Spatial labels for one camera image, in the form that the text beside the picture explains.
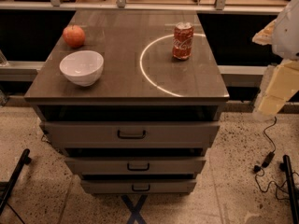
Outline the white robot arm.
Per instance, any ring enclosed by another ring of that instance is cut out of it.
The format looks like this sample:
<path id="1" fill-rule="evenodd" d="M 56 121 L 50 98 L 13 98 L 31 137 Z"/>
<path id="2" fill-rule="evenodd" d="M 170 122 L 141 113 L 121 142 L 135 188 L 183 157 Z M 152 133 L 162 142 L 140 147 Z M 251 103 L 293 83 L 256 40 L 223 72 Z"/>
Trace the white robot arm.
<path id="1" fill-rule="evenodd" d="M 252 41 L 270 45 L 282 59 L 280 64 L 267 67 L 254 103 L 253 117 L 266 121 L 299 92 L 299 0 L 291 0 Z"/>

